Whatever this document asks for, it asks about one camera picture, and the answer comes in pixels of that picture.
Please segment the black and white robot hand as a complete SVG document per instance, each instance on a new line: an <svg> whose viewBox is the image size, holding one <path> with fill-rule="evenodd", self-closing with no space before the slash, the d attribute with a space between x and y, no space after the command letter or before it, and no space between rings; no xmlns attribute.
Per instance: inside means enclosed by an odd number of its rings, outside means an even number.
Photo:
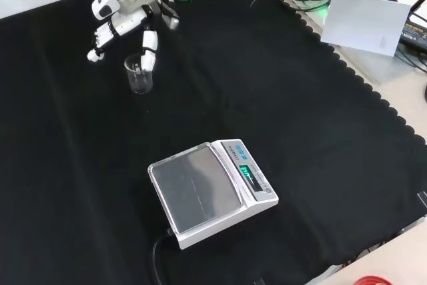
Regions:
<svg viewBox="0 0 427 285"><path fill-rule="evenodd" d="M94 0L92 11L98 20L106 20L106 22L93 33L94 46L87 54L87 60L93 63L102 60L107 46L114 39L142 29L138 73L154 70L158 48L155 24L163 19L172 30L176 29L179 24L177 13L163 0L150 0L148 4L139 6L130 13L120 11L118 0Z"/></svg>

